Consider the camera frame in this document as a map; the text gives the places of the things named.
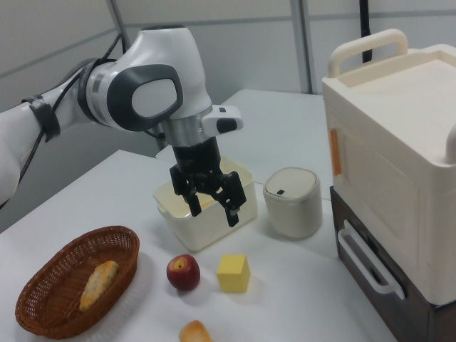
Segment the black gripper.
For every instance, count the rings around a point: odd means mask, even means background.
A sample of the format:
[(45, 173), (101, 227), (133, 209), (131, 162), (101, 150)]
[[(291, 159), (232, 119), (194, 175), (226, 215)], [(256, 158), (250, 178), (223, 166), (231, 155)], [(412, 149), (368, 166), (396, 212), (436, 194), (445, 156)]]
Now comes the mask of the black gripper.
[(170, 168), (174, 192), (182, 196), (190, 213), (196, 217), (202, 212), (197, 188), (187, 178), (190, 175), (209, 174), (209, 194), (225, 211), (227, 223), (234, 227), (239, 223), (238, 212), (247, 201), (239, 174), (235, 171), (223, 174), (221, 157), (215, 137), (190, 147), (173, 147), (177, 164)]

